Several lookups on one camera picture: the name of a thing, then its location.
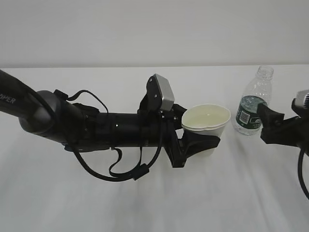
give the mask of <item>white paper cup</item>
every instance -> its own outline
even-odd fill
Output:
[[[231,112],[225,107],[204,104],[187,110],[183,114],[182,126],[185,130],[196,134],[215,135],[220,138],[230,118]],[[213,152],[214,148],[199,152],[199,154],[209,156]]]

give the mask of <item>black cable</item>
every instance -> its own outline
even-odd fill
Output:
[[[160,115],[160,137],[159,137],[159,143],[158,143],[158,147],[155,151],[154,157],[151,159],[151,161],[147,164],[147,167],[150,168],[151,166],[153,166],[153,164],[155,163],[155,161],[157,160],[157,158],[159,157],[162,145],[163,145],[163,123],[161,123],[162,120],[162,116]]]
[[[56,125],[59,127],[60,131],[62,132],[65,140],[67,141],[69,147],[72,149],[72,152],[74,153],[74,155],[76,156],[77,160],[79,161],[79,163],[81,164],[81,166],[92,176],[101,179],[101,180],[105,180],[105,181],[111,181],[111,182],[121,182],[121,181],[126,181],[126,180],[130,180],[132,179],[132,176],[130,175],[125,175],[125,176],[121,176],[121,177],[110,177],[110,176],[105,176],[105,175],[101,175],[99,173],[97,173],[96,171],[92,170],[88,164],[84,161],[84,159],[82,158],[81,154],[79,153],[78,149],[75,147],[74,143],[72,142],[72,140],[70,139],[70,137],[68,136],[66,130],[65,130],[65,126],[63,125],[63,123],[58,119],[57,115],[55,114],[55,112],[53,111],[53,109],[50,107],[50,105],[36,92],[34,91],[32,88],[30,88],[29,86],[25,85],[23,82],[19,81],[24,88],[26,89],[26,91],[32,95],[48,112],[48,114],[51,116],[51,118],[55,121]],[[70,99],[74,99],[74,97],[77,97],[82,93],[82,92],[87,92],[89,94],[91,94],[93,97],[95,97],[107,110],[108,113],[108,109],[106,107],[106,105],[97,97],[95,96],[93,93],[89,92],[88,90],[81,90],[78,93],[76,93],[74,96],[72,96]],[[161,147],[162,147],[162,140],[163,140],[163,130],[162,130],[162,126],[160,125],[160,139],[159,139],[159,146],[157,148],[157,151],[153,157],[153,159],[151,160],[151,162],[147,165],[148,168],[151,167],[153,165],[153,163],[156,161],[160,151],[161,151]]]
[[[303,160],[304,160],[304,154],[305,154],[305,146],[301,147],[298,157],[298,164],[297,164],[297,174],[298,174],[298,180],[301,189],[303,190],[305,196],[309,200],[309,192],[304,182],[303,177]]]
[[[48,114],[52,117],[52,119],[55,121],[56,125],[58,125],[60,131],[62,132],[65,140],[67,141],[68,145],[70,146],[70,148],[72,149],[72,152],[74,153],[74,155],[76,156],[77,160],[79,161],[79,163],[81,164],[81,166],[92,176],[101,179],[101,180],[106,180],[106,181],[111,181],[111,182],[121,182],[121,181],[126,181],[131,179],[131,177],[122,177],[122,178],[114,178],[114,177],[110,177],[110,176],[105,176],[105,175],[101,175],[99,173],[97,173],[96,171],[92,170],[87,163],[84,161],[84,159],[82,158],[81,154],[79,153],[78,149],[75,147],[75,145],[73,144],[73,142],[71,141],[71,139],[69,138],[69,136],[67,135],[65,129],[64,129],[64,125],[62,124],[62,122],[58,119],[57,115],[54,113],[54,111],[52,110],[52,108],[49,106],[49,104],[33,89],[31,89],[29,86],[25,85],[24,83],[22,83],[20,81],[20,83],[25,87],[25,89],[27,90],[27,92],[32,95],[48,112]]]
[[[109,112],[108,112],[108,108],[106,107],[106,105],[105,105],[96,95],[94,95],[92,92],[90,92],[90,91],[88,91],[88,90],[85,90],[85,89],[78,91],[78,92],[75,93],[72,97],[67,98],[67,100],[70,101],[70,102],[71,102],[71,101],[74,101],[74,100],[76,100],[76,99],[79,97],[79,95],[81,95],[82,93],[89,93],[90,95],[92,95],[92,97],[94,97],[95,99],[97,99],[98,102],[100,102],[100,103],[104,106],[104,108],[106,109],[107,114],[109,113]]]

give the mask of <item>white tablecloth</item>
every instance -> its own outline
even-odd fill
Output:
[[[294,116],[295,93],[309,88],[309,65],[273,66],[271,108]],[[237,110],[258,66],[4,69],[35,90],[69,95],[89,89],[111,112],[135,113],[147,79],[169,79],[176,103],[216,103]],[[78,102],[103,108],[90,96]],[[297,179],[298,148],[266,145],[229,123],[215,152],[173,169],[164,151],[138,181],[109,183],[89,175],[72,153],[27,134],[17,118],[0,114],[0,230],[3,232],[307,232],[309,202]],[[132,168],[137,148],[124,148],[116,171]],[[155,148],[144,150],[151,159]],[[83,155],[98,172],[111,151]],[[309,184],[309,162],[304,160]]]

